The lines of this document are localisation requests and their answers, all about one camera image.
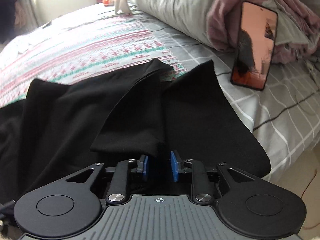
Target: metal screw cap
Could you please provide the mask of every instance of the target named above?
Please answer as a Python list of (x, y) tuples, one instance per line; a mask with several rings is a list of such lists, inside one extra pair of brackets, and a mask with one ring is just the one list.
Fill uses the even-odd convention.
[(119, 202), (119, 201), (121, 201), (121, 200), (124, 199), (124, 196), (121, 195), (121, 194), (116, 193), (116, 194), (111, 194), (111, 195), (108, 197), (108, 199), (109, 199), (110, 201), (112, 201), (112, 202)]
[(212, 197), (209, 194), (199, 194), (196, 196), (196, 199), (201, 202), (208, 202)]

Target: gray checkered bedsheet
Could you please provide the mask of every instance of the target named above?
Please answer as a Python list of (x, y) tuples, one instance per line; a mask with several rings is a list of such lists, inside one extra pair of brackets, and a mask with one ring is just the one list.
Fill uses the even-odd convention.
[(304, 61), (272, 65), (263, 91), (234, 86), (233, 53), (211, 49), (141, 11), (133, 14), (188, 70), (214, 61), (226, 98), (270, 158), (272, 170), (265, 179), (276, 182), (307, 147), (318, 143), (320, 95)]

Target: phone screen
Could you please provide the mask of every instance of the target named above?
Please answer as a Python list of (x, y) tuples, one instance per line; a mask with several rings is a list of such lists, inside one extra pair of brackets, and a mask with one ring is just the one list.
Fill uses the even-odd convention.
[(249, 2), (242, 4), (236, 60), (231, 82), (264, 89), (276, 38), (278, 15)]

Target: bed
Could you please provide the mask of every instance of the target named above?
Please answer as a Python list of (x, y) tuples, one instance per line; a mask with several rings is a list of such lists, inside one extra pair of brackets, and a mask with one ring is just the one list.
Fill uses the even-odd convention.
[(73, 84), (88, 77), (158, 58), (173, 67), (173, 80), (213, 60), (231, 106), (265, 149), (275, 182), (319, 140), (319, 94), (303, 61), (272, 65), (264, 91), (230, 83), (234, 54), (199, 43), (132, 6), (133, 15), (90, 6), (18, 36), (0, 54), (0, 107), (23, 99), (34, 78)]

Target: gray grooved plate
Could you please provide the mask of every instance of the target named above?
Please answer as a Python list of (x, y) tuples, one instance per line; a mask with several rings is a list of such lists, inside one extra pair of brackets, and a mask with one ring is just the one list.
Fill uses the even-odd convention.
[[(92, 228), (68, 240), (249, 240), (227, 228), (211, 207), (182, 196), (134, 195), (110, 206)], [(32, 240), (29, 236), (21, 240)], [(296, 235), (287, 240), (300, 240)]]

